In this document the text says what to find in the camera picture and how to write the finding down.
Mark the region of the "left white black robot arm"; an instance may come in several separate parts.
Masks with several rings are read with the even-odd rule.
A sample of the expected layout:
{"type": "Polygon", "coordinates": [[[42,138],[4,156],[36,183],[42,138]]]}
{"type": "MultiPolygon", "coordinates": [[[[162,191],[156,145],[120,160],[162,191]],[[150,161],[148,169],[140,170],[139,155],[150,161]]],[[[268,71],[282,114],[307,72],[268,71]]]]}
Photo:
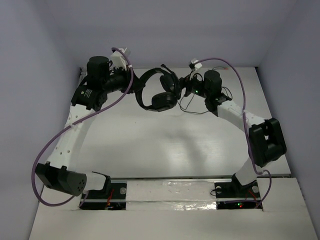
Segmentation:
{"type": "Polygon", "coordinates": [[[87,132],[96,116],[121,101],[103,107],[108,94],[120,91],[121,98],[133,93],[137,81],[133,67],[127,57],[114,52],[110,58],[94,56],[86,66],[86,76],[79,83],[69,108],[64,129],[48,142],[57,144],[45,161],[40,163],[36,157],[32,167],[32,178],[38,177],[49,189],[73,197],[88,191],[89,175],[77,171],[80,150],[87,132]]]}

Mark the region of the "black over-ear headphones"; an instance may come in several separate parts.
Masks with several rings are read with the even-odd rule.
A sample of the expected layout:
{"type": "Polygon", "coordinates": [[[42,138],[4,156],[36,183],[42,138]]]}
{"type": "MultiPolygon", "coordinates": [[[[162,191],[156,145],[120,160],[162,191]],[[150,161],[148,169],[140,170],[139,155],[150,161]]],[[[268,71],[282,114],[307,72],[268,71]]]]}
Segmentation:
{"type": "Polygon", "coordinates": [[[139,83],[141,84],[141,89],[135,93],[135,99],[138,105],[146,111],[163,112],[170,110],[177,105],[178,100],[181,98],[182,88],[179,78],[165,64],[144,72],[139,77],[139,83]],[[158,80],[161,87],[158,88],[159,92],[154,92],[150,104],[147,105],[144,102],[143,91],[147,82],[155,75],[159,75],[158,80]]]}

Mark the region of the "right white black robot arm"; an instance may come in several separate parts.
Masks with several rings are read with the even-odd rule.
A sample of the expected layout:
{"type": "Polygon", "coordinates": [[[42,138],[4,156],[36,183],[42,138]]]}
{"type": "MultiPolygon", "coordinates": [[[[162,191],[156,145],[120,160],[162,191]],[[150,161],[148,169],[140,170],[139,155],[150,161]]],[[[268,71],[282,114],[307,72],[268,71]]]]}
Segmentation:
{"type": "Polygon", "coordinates": [[[179,79],[179,85],[185,89],[185,96],[195,94],[204,98],[207,110],[245,134],[248,145],[248,160],[231,177],[231,192],[238,197],[249,191],[249,186],[262,175],[265,167],[287,152],[280,122],[272,117],[265,119],[237,105],[231,97],[222,91],[222,79],[215,70],[205,72],[203,79],[189,74],[179,79]]]}

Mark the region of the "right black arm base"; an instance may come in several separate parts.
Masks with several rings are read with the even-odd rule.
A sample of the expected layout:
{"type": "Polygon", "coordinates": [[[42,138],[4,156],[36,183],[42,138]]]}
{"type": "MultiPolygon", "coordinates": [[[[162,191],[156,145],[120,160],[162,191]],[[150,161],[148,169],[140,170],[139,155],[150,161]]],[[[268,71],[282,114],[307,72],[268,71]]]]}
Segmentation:
{"type": "Polygon", "coordinates": [[[233,175],[231,181],[216,182],[210,195],[218,210],[263,209],[257,180],[241,185],[233,175]]]}

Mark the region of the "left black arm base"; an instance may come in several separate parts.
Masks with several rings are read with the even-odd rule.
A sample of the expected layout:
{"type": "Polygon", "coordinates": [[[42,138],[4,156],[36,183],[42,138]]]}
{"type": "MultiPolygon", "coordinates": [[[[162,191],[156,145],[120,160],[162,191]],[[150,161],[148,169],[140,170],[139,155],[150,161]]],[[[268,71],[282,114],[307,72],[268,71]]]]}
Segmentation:
{"type": "Polygon", "coordinates": [[[126,210],[126,181],[112,181],[108,176],[101,190],[89,190],[80,198],[81,210],[121,211],[126,210]]]}

